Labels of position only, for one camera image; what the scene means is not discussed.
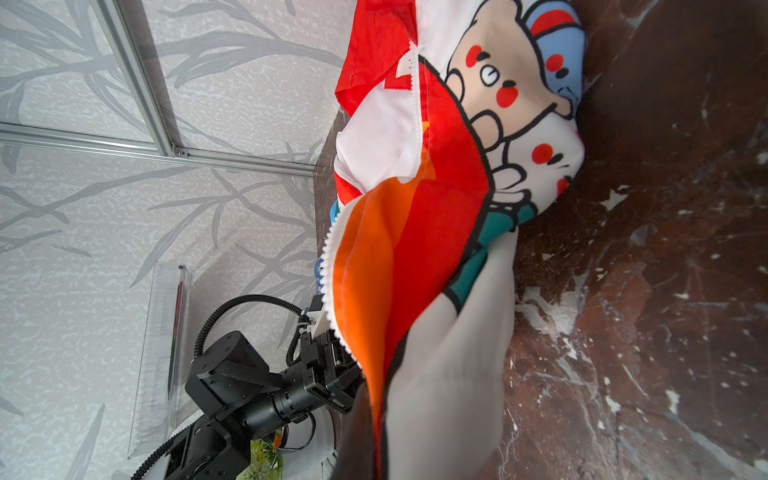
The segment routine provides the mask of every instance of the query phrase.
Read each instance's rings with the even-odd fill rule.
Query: cartoon face
[[[571,102],[547,88],[515,0],[488,0],[475,13],[448,65],[446,84],[483,149],[518,137],[547,113],[571,116]]]
[[[493,202],[520,224],[546,210],[565,191],[584,159],[584,145],[575,121],[549,114],[526,135],[488,152],[487,158]]]
[[[546,0],[531,7],[523,20],[541,52],[547,86],[570,100],[576,110],[584,57],[584,30],[576,11],[566,2]]]

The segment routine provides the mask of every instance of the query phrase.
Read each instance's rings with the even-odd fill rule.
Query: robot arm
[[[234,480],[250,464],[251,439],[301,422],[322,406],[348,412],[362,374],[333,332],[302,334],[300,353],[294,365],[271,373],[235,331],[198,356],[186,390],[203,415],[171,440],[165,478]]]

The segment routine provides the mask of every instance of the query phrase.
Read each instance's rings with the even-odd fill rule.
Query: black strap
[[[240,380],[241,382],[268,387],[267,389],[264,389],[265,392],[274,392],[275,390],[283,388],[283,377],[281,375],[257,370],[249,366],[231,362],[230,360],[224,360],[219,364],[219,366],[216,367],[216,372],[231,379]]]

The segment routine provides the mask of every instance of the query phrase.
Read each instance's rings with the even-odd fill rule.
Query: wallpaper
[[[159,59],[163,78],[152,85],[169,99],[182,145],[316,161],[339,110],[333,92],[355,0],[143,5],[131,30],[147,63]]]
[[[0,121],[152,141],[88,0],[0,3],[0,51]]]
[[[155,261],[187,265],[199,326],[243,293],[307,306],[315,259],[310,179],[22,148],[0,168],[0,478],[141,463],[126,454]],[[243,307],[209,338],[239,329],[280,371],[293,319]]]

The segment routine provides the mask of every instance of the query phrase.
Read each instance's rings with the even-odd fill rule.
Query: black cable
[[[291,339],[290,344],[288,345],[288,351],[286,352],[287,366],[294,366],[301,361],[301,353],[299,354],[299,357],[295,360],[293,359],[293,355],[296,354],[296,347],[299,345],[299,338],[301,338],[301,334],[304,333],[302,329],[306,328],[309,324],[310,324],[310,318],[308,316],[302,315],[299,318],[299,324],[296,325],[296,332],[293,334],[293,338]]]
[[[269,295],[242,295],[242,296],[236,296],[232,300],[226,302],[224,305],[220,306],[216,309],[215,312],[213,312],[210,317],[208,317],[208,320],[206,320],[205,324],[203,325],[203,328],[200,329],[200,333],[197,335],[197,341],[194,343],[194,352],[192,357],[197,358],[200,355],[203,355],[203,348],[205,348],[205,339],[208,337],[208,333],[210,333],[210,329],[214,327],[214,324],[216,321],[221,318],[223,314],[225,314],[226,311],[234,308],[235,306],[240,305],[241,303],[248,303],[248,302],[266,302],[266,303],[272,303],[273,305],[281,306],[286,310],[290,310],[291,312],[295,313],[296,315],[301,315],[301,309],[293,305],[290,302],[287,302],[285,300],[276,298],[274,296]]]
[[[182,433],[185,433],[187,430],[191,429],[192,425],[189,425],[181,432],[178,432],[176,435],[166,440],[163,445],[157,447],[157,450],[152,452],[152,455],[149,455],[149,457],[144,460],[144,463],[142,463],[141,467],[139,467],[136,473],[134,473],[134,476],[131,477],[131,480],[141,480],[147,474],[147,472],[149,472],[149,469],[152,468],[152,465],[154,465],[157,460],[160,460],[160,457],[165,455],[170,446],[174,444],[174,440]]]
[[[298,452],[299,450],[304,450],[307,446],[309,446],[312,439],[315,438],[315,429],[317,429],[317,421],[315,420],[315,416],[312,415],[311,412],[307,413],[307,415],[310,416],[310,420],[312,420],[312,432],[310,433],[310,437],[306,440],[306,443],[302,446],[300,446],[298,449],[293,449],[290,447],[279,447],[277,449],[277,453],[291,453],[291,452]]]

